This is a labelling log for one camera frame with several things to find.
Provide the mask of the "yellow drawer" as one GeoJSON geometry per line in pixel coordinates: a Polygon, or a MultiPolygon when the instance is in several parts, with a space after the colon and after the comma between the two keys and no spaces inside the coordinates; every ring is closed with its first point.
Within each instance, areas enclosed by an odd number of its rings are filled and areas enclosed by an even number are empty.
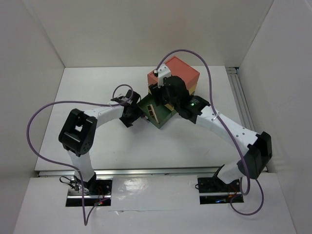
{"type": "MultiPolygon", "coordinates": [[[[193,85],[190,89],[188,89],[190,95],[193,95],[195,93],[196,87],[197,87],[197,83],[193,85]]],[[[150,95],[152,94],[150,88],[148,88],[148,94],[150,95]]],[[[174,108],[170,104],[164,104],[164,106],[168,108],[170,111],[174,110],[174,108]]]]}

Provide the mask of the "black gold lipstick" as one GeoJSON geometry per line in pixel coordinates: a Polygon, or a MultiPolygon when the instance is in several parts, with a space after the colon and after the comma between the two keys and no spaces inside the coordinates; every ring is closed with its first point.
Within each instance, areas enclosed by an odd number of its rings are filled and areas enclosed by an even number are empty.
{"type": "Polygon", "coordinates": [[[147,105],[147,110],[151,118],[153,118],[156,122],[158,122],[158,118],[156,116],[154,107],[152,104],[147,105]]]}

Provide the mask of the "red top drawer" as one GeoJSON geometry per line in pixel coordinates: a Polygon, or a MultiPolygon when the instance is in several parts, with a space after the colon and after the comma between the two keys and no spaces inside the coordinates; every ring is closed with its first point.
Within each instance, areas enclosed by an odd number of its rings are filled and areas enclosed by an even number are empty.
{"type": "Polygon", "coordinates": [[[164,62],[171,70],[172,76],[180,77],[186,84],[187,89],[190,89],[198,82],[200,72],[189,66],[176,56],[164,62]]]}

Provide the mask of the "green bottom drawer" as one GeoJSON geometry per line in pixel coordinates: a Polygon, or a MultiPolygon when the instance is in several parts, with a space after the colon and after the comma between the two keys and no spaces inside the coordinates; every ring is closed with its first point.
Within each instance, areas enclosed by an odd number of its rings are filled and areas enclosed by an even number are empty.
{"type": "Polygon", "coordinates": [[[146,95],[138,103],[138,106],[143,111],[143,116],[158,129],[176,114],[174,109],[168,108],[165,105],[157,106],[151,94],[146,95]]]}

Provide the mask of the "pink lip liner pencil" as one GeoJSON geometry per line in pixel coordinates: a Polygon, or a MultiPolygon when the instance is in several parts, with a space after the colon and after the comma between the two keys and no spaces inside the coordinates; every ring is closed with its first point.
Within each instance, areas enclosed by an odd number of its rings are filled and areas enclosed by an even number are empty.
{"type": "Polygon", "coordinates": [[[155,120],[156,120],[157,123],[159,123],[159,118],[158,118],[158,115],[156,113],[156,108],[153,105],[152,105],[152,109],[153,109],[155,120]]]}

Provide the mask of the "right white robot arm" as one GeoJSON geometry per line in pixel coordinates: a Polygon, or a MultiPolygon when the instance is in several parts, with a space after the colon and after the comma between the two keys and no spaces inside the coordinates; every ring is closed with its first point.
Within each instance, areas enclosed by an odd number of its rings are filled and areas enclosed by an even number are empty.
{"type": "Polygon", "coordinates": [[[221,114],[207,100],[191,95],[178,76],[164,78],[161,86],[150,85],[149,91],[156,105],[171,105],[182,118],[209,129],[238,150],[240,160],[221,166],[215,173],[216,190],[224,191],[244,176],[258,179],[272,158],[272,139],[268,133],[249,130],[221,114]]]}

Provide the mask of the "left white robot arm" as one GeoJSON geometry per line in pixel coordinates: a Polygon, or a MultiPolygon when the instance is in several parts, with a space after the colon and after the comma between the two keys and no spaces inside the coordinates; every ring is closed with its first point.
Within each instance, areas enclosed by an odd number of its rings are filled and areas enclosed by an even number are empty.
{"type": "Polygon", "coordinates": [[[108,106],[81,111],[73,109],[59,134],[58,140],[70,156],[72,165],[79,169],[74,179],[86,195],[96,190],[96,173],[91,165],[90,149],[96,129],[103,124],[119,119],[127,128],[143,116],[137,102],[140,94],[128,90],[125,96],[111,99],[108,106]]]}

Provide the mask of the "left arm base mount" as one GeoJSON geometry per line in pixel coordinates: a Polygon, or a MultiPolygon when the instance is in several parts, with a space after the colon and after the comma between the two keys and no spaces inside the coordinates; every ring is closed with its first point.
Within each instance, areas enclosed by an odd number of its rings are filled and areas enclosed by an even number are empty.
{"type": "MultiPolygon", "coordinates": [[[[74,180],[61,176],[60,183],[68,186],[66,207],[81,207],[82,206],[82,188],[81,185],[74,180]]],[[[113,180],[111,178],[100,178],[90,187],[84,189],[84,202],[86,207],[97,206],[111,206],[113,180]]]]}

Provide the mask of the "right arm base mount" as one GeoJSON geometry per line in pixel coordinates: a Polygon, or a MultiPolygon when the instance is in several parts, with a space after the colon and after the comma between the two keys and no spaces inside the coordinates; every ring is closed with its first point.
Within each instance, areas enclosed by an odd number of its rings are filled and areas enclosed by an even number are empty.
{"type": "Polygon", "coordinates": [[[206,204],[226,204],[243,203],[243,195],[240,192],[239,180],[234,180],[230,184],[217,187],[212,177],[198,177],[195,188],[199,192],[199,202],[201,205],[206,204]]]}

